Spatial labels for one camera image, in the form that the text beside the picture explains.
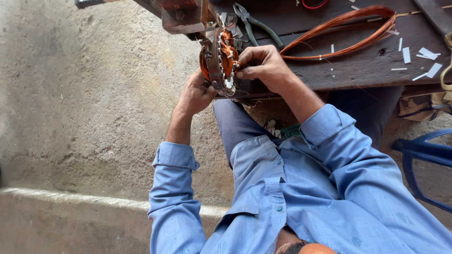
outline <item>blue plastic chair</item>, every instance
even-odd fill
[[[411,194],[415,198],[452,213],[451,206],[428,198],[422,194],[413,172],[413,159],[424,160],[452,167],[452,147],[427,142],[434,137],[449,133],[452,133],[452,128],[430,132],[413,140],[399,138],[392,144],[392,149],[400,151],[403,154],[403,172],[405,174],[406,181],[408,182],[408,186],[411,189]]]

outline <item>bundle of copper wire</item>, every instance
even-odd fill
[[[237,53],[237,50],[235,50],[235,48],[232,46],[232,44],[234,43],[234,38],[231,31],[229,31],[227,28],[224,28],[222,30],[220,38],[221,41],[219,54],[221,56],[221,67],[223,68],[224,78],[227,79],[231,76],[233,65],[239,65],[239,63],[237,62],[237,60],[239,60],[239,54]],[[203,46],[201,48],[201,52],[199,53],[199,65],[206,79],[210,81],[209,69],[207,68],[206,59],[203,55],[203,52],[205,50],[206,46]]]
[[[339,31],[344,29],[353,29],[353,28],[359,28],[359,27],[375,27],[375,24],[371,23],[361,23],[361,24],[350,24],[350,25],[344,25],[348,22],[369,17],[369,16],[380,16],[383,19],[388,19],[374,34],[369,36],[368,38],[356,43],[353,46],[350,46],[346,49],[339,50],[337,52],[328,53],[324,55],[318,55],[318,56],[286,56],[284,53],[287,52],[287,50],[291,49],[292,47],[300,44],[305,43],[307,39],[325,34],[330,33],[333,31]],[[309,30],[308,32],[301,35],[299,38],[294,40],[292,43],[287,45],[283,50],[281,50],[280,54],[283,59],[286,60],[321,60],[322,58],[328,58],[332,56],[339,56],[346,53],[350,53],[353,51],[356,51],[358,49],[361,49],[363,47],[370,46],[376,42],[379,42],[389,36],[392,35],[392,33],[389,33],[388,31],[395,31],[396,25],[396,12],[381,5],[373,5],[366,8],[362,8],[359,10],[353,10],[350,12],[347,12],[345,14],[342,14],[334,19],[331,19],[323,24],[320,24],[313,29]]]

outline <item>shirt sleeve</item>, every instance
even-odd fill
[[[150,254],[197,254],[206,237],[201,226],[201,204],[193,200],[192,171],[199,163],[187,145],[162,142],[154,162],[154,185],[149,192],[152,219]]]
[[[416,253],[428,253],[432,243],[450,251],[451,233],[403,185],[395,161],[371,148],[371,138],[354,123],[327,104],[300,126],[305,142],[332,171],[330,180],[339,196],[366,210],[405,243],[425,246]]]

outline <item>dark hair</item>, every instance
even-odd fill
[[[286,251],[284,251],[281,254],[298,254],[298,252],[300,252],[300,250],[303,248],[303,246],[305,246],[306,244],[308,244],[308,242],[302,242],[302,243],[296,243],[291,245]]]

